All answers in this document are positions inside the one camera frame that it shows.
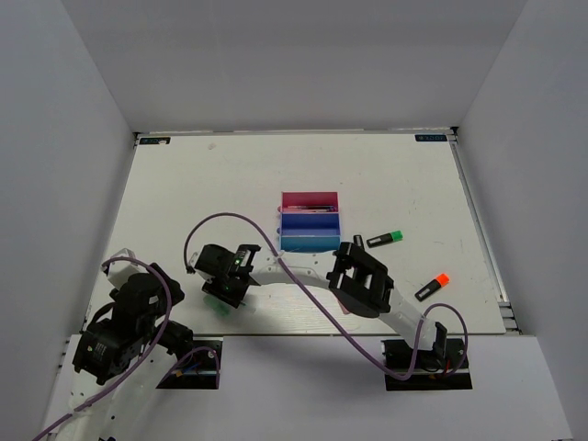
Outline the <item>blue pen refill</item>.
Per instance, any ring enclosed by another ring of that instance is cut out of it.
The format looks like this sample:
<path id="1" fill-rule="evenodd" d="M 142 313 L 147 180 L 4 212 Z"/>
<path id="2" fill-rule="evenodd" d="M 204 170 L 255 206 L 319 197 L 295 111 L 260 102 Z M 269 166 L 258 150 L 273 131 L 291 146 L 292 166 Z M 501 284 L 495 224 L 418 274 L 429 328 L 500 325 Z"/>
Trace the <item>blue pen refill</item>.
<path id="1" fill-rule="evenodd" d="M 297 215 L 315 215 L 315 214 L 333 214 L 336 213 L 336 210 L 331 209 L 293 209 L 285 211 L 287 214 L 297 214 Z"/>

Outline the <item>purple pen refill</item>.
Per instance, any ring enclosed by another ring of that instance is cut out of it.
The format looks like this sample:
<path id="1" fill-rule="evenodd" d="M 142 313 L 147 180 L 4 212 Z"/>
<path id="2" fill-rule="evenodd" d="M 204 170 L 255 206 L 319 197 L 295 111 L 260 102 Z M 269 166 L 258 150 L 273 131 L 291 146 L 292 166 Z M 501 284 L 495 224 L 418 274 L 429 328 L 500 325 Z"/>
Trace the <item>purple pen refill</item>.
<path id="1" fill-rule="evenodd" d="M 300 205 L 300 206 L 287 206 L 284 208 L 284 211 L 293 210 L 293 209 L 331 209 L 331 210 L 338 210 L 335 206 L 329 205 Z"/>

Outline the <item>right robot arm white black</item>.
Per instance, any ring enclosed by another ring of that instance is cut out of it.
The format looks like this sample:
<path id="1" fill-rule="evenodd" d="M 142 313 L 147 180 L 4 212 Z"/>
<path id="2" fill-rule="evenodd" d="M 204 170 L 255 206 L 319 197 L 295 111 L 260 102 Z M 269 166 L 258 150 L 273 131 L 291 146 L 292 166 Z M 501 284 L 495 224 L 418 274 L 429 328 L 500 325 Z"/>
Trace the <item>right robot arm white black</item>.
<path id="1" fill-rule="evenodd" d="M 295 276 L 309 288 L 331 291 L 342 311 L 384 322 L 422 364 L 433 367 L 447 357 L 447 328 L 426 318 L 396 289 L 388 268 L 353 243 L 315 254 L 274 254 L 256 244 L 241 244 L 232 252 L 206 244 L 187 268 L 205 280 L 205 293 L 235 309 L 246 304 L 250 287 L 292 284 Z"/>

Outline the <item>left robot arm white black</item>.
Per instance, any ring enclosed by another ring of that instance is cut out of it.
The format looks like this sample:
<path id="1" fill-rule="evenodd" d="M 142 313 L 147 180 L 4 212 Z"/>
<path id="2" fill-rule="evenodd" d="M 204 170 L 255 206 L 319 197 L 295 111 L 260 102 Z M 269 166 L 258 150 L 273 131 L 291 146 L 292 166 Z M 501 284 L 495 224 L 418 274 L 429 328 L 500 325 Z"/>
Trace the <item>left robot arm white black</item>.
<path id="1" fill-rule="evenodd" d="M 156 263 L 113 257 L 105 267 L 112 301 L 82 332 L 73 355 L 69 418 L 59 440 L 128 440 L 133 418 L 171 364 L 194 355 L 193 332 L 170 318 L 185 294 Z"/>

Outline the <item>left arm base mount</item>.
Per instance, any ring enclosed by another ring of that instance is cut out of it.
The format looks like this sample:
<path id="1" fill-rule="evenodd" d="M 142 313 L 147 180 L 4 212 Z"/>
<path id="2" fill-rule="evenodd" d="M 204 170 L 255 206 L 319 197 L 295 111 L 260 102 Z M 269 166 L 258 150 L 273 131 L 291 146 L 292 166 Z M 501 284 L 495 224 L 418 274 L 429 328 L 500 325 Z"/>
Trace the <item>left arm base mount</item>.
<path id="1" fill-rule="evenodd" d="M 157 385 L 159 390 L 217 390 L 221 379 L 223 338 L 195 338 L 195 349 Z"/>

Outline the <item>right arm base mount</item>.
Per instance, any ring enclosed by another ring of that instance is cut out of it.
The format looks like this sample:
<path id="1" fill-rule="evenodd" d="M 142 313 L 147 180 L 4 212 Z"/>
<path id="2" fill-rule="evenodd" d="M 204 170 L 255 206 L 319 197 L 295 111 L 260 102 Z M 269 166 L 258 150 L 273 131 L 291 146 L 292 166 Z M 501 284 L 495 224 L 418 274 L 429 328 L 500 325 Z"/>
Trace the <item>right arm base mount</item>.
<path id="1" fill-rule="evenodd" d="M 403 340 L 382 340 L 381 343 L 385 366 L 399 375 L 405 374 L 410 365 L 412 349 Z M 415 361 L 414 372 L 409 379 L 399 381 L 389 375 L 385 376 L 386 391 L 472 390 L 467 358 L 459 370 L 450 375 L 465 354 L 464 349 L 463 340 L 450 338 L 447 340 L 446 357 L 441 361 L 429 353 L 420 351 Z"/>

